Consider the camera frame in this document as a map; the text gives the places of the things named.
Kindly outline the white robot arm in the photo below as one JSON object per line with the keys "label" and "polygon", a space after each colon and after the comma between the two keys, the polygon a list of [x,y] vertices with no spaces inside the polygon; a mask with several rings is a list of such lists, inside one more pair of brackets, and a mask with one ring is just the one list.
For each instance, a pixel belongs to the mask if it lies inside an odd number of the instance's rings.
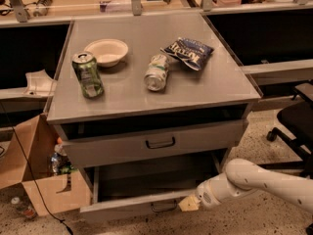
{"label": "white robot arm", "polygon": [[262,168],[244,159],[233,159],[225,171],[203,181],[179,204],[182,212],[207,210],[231,200],[265,191],[307,212],[313,212],[313,180]]}

